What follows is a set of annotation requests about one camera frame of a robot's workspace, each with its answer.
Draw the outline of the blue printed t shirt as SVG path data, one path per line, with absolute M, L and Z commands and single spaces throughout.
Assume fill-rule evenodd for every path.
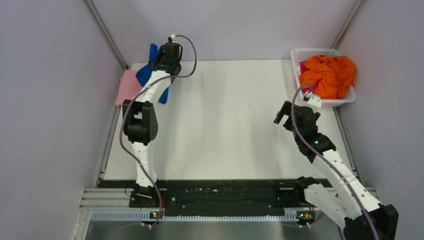
M 157 56 L 160 54 L 160 50 L 163 48 L 164 45 L 158 47 L 155 43 L 150 44 L 148 63 L 144 67 L 142 67 L 135 75 L 138 83 L 141 85 L 142 88 L 147 84 L 150 77 L 152 76 L 153 68 L 151 67 L 151 64 L 157 58 Z

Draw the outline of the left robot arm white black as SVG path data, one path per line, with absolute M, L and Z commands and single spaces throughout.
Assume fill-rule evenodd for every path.
M 167 102 L 168 88 L 182 68 L 182 51 L 182 46 L 177 42 L 162 46 L 152 43 L 147 65 L 135 74 L 141 91 L 133 99 L 126 99 L 122 105 L 122 131 L 137 158 L 137 176 L 129 202 L 131 208 L 160 205 L 161 194 L 155 189 L 158 176 L 149 159 L 149 144 L 159 132 L 155 105 Z

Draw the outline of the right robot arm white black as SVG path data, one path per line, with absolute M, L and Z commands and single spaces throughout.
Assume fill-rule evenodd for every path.
M 293 200 L 299 206 L 319 208 L 338 227 L 345 240 L 393 240 L 399 213 L 372 195 L 345 164 L 335 144 L 318 131 L 319 112 L 309 106 L 298 106 L 286 100 L 274 119 L 292 132 L 299 152 L 319 170 L 334 188 L 326 190 L 313 177 L 300 177 L 295 182 Z

